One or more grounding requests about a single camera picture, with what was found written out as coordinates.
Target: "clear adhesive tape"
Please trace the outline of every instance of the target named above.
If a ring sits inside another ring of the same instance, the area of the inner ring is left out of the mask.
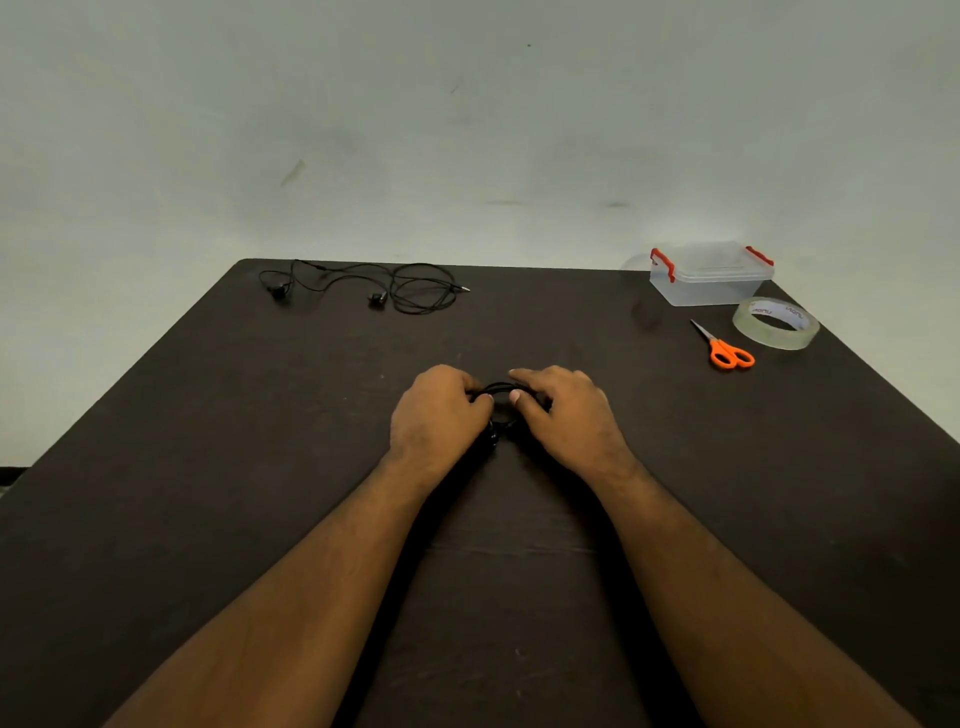
[[[772,316],[794,330],[772,327],[756,316]],[[744,336],[765,347],[790,351],[805,349],[820,330],[820,322],[795,303],[764,297],[747,299],[741,303],[733,314],[733,325]]]

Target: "dark wooden table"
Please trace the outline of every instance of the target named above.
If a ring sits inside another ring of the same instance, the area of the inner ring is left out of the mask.
[[[960,725],[960,447],[828,330],[778,352],[695,309],[756,355],[722,374],[645,273],[461,267],[473,292],[411,317],[364,281],[277,305],[270,267],[230,269],[0,499],[4,728],[99,725],[362,479],[439,362],[591,374],[725,544],[927,725]],[[474,455],[415,528],[339,724],[692,719],[592,496],[522,442]]]

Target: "plastic container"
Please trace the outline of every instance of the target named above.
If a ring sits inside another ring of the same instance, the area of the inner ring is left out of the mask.
[[[650,282],[671,305],[740,303],[774,276],[773,260],[736,242],[661,245],[650,261]]]

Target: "container lid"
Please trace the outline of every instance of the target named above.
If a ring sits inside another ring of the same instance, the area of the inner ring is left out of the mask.
[[[769,280],[774,276],[773,260],[735,241],[665,244],[654,248],[650,257],[671,269],[671,281],[683,283]]]

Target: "hand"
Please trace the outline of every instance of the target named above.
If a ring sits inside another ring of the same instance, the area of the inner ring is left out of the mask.
[[[607,395],[589,376],[562,367],[542,372],[512,369],[510,376],[553,400],[545,412],[526,392],[510,393],[510,401],[534,437],[590,487],[630,477],[639,467],[613,418]]]
[[[483,385],[466,372],[445,364],[414,380],[390,420],[392,460],[413,469],[432,491],[476,440],[493,412],[493,397],[470,403],[467,392]]]

